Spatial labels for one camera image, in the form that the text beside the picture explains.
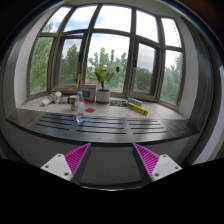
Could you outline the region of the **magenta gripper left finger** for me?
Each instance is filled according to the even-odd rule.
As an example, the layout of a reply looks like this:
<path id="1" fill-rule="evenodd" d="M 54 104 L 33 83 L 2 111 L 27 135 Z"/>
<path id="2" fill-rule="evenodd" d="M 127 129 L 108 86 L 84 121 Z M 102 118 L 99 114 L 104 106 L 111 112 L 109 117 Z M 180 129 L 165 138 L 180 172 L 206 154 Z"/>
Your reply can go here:
<path id="1" fill-rule="evenodd" d="M 42 166 L 42 169 L 79 185 L 90 154 L 91 144 L 87 143 L 67 154 L 56 154 Z"/>

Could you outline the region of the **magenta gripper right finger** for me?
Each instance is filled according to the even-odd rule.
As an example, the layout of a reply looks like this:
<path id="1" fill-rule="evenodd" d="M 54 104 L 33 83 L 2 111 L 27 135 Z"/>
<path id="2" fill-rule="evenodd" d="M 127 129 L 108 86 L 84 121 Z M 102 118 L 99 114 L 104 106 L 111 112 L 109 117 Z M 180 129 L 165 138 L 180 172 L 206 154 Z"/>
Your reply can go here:
<path id="1" fill-rule="evenodd" d="M 133 144 L 132 153 L 144 184 L 155 182 L 181 170 L 168 155 L 158 155 L 136 143 Z"/>

